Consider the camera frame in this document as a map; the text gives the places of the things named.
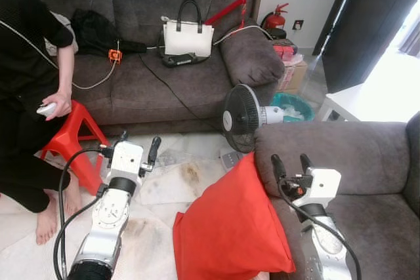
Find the person left hand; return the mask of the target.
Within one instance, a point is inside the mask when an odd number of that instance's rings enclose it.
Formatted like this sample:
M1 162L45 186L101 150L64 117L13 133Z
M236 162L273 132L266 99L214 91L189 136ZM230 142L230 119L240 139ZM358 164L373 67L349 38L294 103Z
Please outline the person left hand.
M46 116L46 121L54 120L57 117L68 115L72 111L71 96L71 91L60 90L42 100L43 106L48 106L49 104L55 103L53 112Z

